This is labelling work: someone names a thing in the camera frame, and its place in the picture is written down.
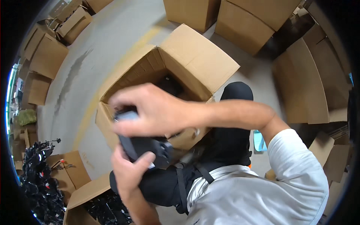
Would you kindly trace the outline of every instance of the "knee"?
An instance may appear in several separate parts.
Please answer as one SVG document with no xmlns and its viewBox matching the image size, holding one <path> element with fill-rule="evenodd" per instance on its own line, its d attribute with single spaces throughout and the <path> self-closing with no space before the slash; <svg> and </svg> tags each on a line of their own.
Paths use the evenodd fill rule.
<svg viewBox="0 0 360 225">
<path fill-rule="evenodd" d="M 237 81 L 225 87 L 221 99 L 244 99 L 253 101 L 254 97 L 251 88 L 247 84 Z"/>
</svg>

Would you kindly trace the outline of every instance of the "wet stain on floor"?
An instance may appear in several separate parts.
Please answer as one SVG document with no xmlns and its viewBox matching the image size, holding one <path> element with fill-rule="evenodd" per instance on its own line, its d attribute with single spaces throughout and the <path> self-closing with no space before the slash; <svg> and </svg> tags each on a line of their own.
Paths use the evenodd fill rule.
<svg viewBox="0 0 360 225">
<path fill-rule="evenodd" d="M 84 59 L 93 51 L 93 49 L 90 49 L 88 51 L 86 51 L 84 54 L 82 54 L 79 58 L 77 58 L 74 62 L 74 64 L 71 66 L 70 68 L 70 72 L 65 80 L 64 86 L 61 89 L 61 92 L 59 94 L 59 97 L 56 101 L 56 105 L 55 105 L 55 112 L 54 112 L 54 120 L 53 120 L 53 126 L 54 127 L 54 122 L 57 119 L 57 116 L 59 115 L 59 111 L 61 108 L 61 105 L 63 104 L 63 102 L 66 100 L 66 95 L 67 93 L 70 91 L 71 86 L 73 84 L 74 79 L 76 78 L 76 76 L 79 74 L 82 62 L 84 61 Z"/>
</svg>

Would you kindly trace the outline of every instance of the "concrete floor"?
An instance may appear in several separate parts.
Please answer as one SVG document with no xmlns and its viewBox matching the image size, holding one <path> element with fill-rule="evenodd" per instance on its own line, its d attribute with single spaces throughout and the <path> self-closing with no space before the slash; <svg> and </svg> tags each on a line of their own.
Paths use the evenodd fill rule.
<svg viewBox="0 0 360 225">
<path fill-rule="evenodd" d="M 97 91 L 121 58 L 147 42 L 158 45 L 179 24 L 166 20 L 162 0 L 114 0 L 93 16 L 94 20 L 69 46 L 45 106 L 38 107 L 40 141 L 61 138 L 54 154 L 78 150 L 91 179 L 111 170 L 111 149 L 95 125 Z M 255 59 L 214 34 L 213 25 L 203 35 L 241 66 L 226 82 L 243 81 L 254 100 L 273 107 L 283 116 L 271 74 L 271 62 Z M 224 84 L 216 93 L 218 101 Z M 267 153 L 253 154 L 252 170 L 260 176 L 270 169 Z M 175 208 L 158 207 L 163 224 L 183 224 L 186 215 Z"/>
</svg>

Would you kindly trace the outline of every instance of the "pile of black parts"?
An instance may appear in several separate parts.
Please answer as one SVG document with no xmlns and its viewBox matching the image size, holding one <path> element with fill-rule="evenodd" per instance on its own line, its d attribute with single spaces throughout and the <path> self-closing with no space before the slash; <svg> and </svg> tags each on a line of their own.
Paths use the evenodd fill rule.
<svg viewBox="0 0 360 225">
<path fill-rule="evenodd" d="M 112 190 L 96 196 L 84 204 L 89 214 L 101 225 L 128 225 L 132 223 L 127 208 Z"/>
<path fill-rule="evenodd" d="M 20 176 L 24 191 L 34 216 L 44 225 L 62 225 L 64 220 L 64 195 L 58 190 L 58 180 L 51 178 L 50 168 L 46 159 L 53 153 L 54 145 L 47 141 L 35 142 L 25 151 L 23 175 Z"/>
</svg>

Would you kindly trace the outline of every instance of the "green bag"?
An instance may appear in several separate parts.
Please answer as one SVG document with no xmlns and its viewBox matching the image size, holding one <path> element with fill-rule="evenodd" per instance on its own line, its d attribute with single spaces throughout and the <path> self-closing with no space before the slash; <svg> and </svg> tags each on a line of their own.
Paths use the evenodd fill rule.
<svg viewBox="0 0 360 225">
<path fill-rule="evenodd" d="M 17 120 L 20 126 L 25 126 L 29 123 L 36 123 L 37 121 L 36 111 L 33 109 L 21 110 L 18 114 Z"/>
</svg>

